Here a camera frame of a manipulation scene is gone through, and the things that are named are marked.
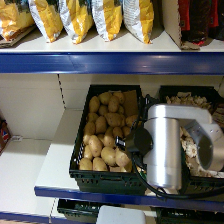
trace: white shelf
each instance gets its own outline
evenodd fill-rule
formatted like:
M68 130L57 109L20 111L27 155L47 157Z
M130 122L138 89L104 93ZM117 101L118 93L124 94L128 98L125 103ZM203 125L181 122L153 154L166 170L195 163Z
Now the white shelf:
M37 178L35 188L77 190L69 165L82 111L65 110Z
M153 28L152 44L143 44L124 26L117 37L105 42L92 27L80 44L73 44L65 30L53 43L46 43L36 28L11 48L0 49L0 53L41 53L41 52L181 52L170 36L159 26ZM201 52L224 52L224 42L209 38Z
M9 142L0 156L0 219L49 223L54 198L36 197L34 185L50 141Z
M158 200L149 191L146 191L143 196L80 191L76 180L69 176L69 166L81 115L82 111L65 110L35 184L37 196L224 212L222 202L203 200L162 201Z

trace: chip bag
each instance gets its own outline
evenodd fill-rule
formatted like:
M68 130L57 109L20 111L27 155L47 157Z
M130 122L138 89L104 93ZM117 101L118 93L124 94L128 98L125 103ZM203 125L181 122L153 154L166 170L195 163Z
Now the chip bag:
M119 0L92 0L93 20L98 34L105 40L113 40L120 31L122 5Z
M63 24L58 12L58 0L28 0L31 14L46 42L55 41Z
M218 19L219 27L215 39L224 40L224 0L218 1Z
M93 25L91 4L87 0L59 0L64 28L75 44L81 43Z
M15 39L33 24L28 0L0 0L0 35L6 41Z
M190 0L190 42L200 43L207 39L210 10L210 0Z
M123 0L124 24L137 39L151 43L154 11L151 0Z

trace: red package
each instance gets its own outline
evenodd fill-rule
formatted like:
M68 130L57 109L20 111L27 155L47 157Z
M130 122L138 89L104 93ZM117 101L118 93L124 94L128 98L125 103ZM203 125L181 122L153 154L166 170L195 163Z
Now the red package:
M218 0L212 0L209 27L217 27L219 25L218 20Z
M10 139L10 133L7 128L7 123L5 120L1 120L0 118L0 153L5 148L6 143Z
M189 0L178 0L181 31L190 30Z

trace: black plastic crate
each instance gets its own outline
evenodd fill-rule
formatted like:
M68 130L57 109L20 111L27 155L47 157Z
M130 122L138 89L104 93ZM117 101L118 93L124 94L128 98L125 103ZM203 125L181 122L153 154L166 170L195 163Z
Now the black plastic crate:
M59 199L57 211L68 220L96 223L100 207L103 205L120 207L118 204Z
M161 86L159 90L159 99L161 103L166 102L166 96L177 96L178 92L191 93L191 96L206 97L208 102L211 102L213 113L217 103L223 102L223 98L214 89L213 86Z
M191 96L206 97L207 101L212 103L213 110L217 103L223 101L223 98L211 86L161 86L159 90L161 103L166 103L166 96L177 96L178 92L191 92ZM182 149L182 188L179 190L180 194L203 193L218 189L223 185L224 179L221 178L192 176L186 165L185 153ZM224 194L200 200L224 201Z
M157 224L221 224L223 213L156 208Z
M80 121L80 126L72 153L69 174L75 178L81 191L108 193L108 194L132 194L144 195L146 187L138 179L135 173L122 172L99 172L85 171L78 169L78 163L83 153L83 129L86 124L89 101L93 96L97 96L107 91L132 91L136 90L137 100L142 96L139 85L91 85L86 97L86 102Z

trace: potato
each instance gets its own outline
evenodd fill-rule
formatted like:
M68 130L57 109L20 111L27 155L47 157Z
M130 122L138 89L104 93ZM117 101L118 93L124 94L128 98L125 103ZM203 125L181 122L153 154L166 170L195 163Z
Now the potato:
M109 126L107 128L105 134L113 136L113 129L114 129L113 127Z
M118 111L117 111L119 114L124 114L124 107L122 107L121 105L119 106L118 108Z
M100 105L98 113L100 116L104 116L104 114L108 113L108 107L105 105Z
M119 136L120 138L123 138L123 132L120 127L115 127L113 129L113 136L114 138L116 138L117 136Z
M110 172L121 172L121 167L119 166L109 166Z
M113 128L108 127L103 138L104 146L113 148L115 146L115 139L113 137Z
M86 145L85 148L84 148L83 158L86 158L86 159L89 159L89 160L93 159L93 154L90 150L89 145Z
M115 150L116 152L116 164L120 167L126 166L131 160L128 158L127 154L120 150L118 147Z
M96 120L96 134L104 134L107 130L107 121L106 118L100 116Z
M138 115L132 115L126 118L126 125L128 127L131 127L133 125L133 122L137 119Z
M122 127L124 127L126 125L126 117L123 114L121 114L120 116L121 116L121 125L120 125L120 127L122 128Z
M79 162L79 170L93 170L93 163L87 158L82 158Z
M98 98L100 100L100 102L103 105L108 105L109 104L109 100L112 97L112 94L110 92L105 92L105 93L101 93Z
M126 166L121 167L121 172L130 173L132 171L132 162L130 161Z
M101 154L103 144L102 142L97 138L96 135L92 135L89 139L89 147L93 154L93 157L98 157Z
M116 97L118 97L120 104L123 104L124 103L125 96L124 96L124 94L122 92L114 92L113 95L116 96Z
M84 127L84 134L94 135L96 131L96 126L93 122L87 122Z
M116 165L115 155L116 155L115 150L111 147L104 147L103 150L101 151L101 157L103 161L109 166Z
M90 139L91 135L90 134L84 134L83 135L83 143L85 145L89 145L89 139Z
M104 134L97 135L97 138L103 143Z
M128 126L124 126L122 127L122 131L123 131L124 137L127 137L130 134L131 128Z
M89 101L89 112L96 113L99 110L99 107L100 107L99 99L97 98L97 96L93 96Z
M96 113L88 113L87 115L87 122L96 122L96 119L98 118L99 116L96 114Z
M104 117L107 120L107 123L109 126L115 128L115 127L120 127L122 124L122 117L120 114L117 113L107 113L104 115Z
M111 113L116 113L118 109L119 109L119 99L116 96L112 96L108 104L108 111Z
M93 159L93 170L94 171L108 171L106 163L102 158L96 157Z

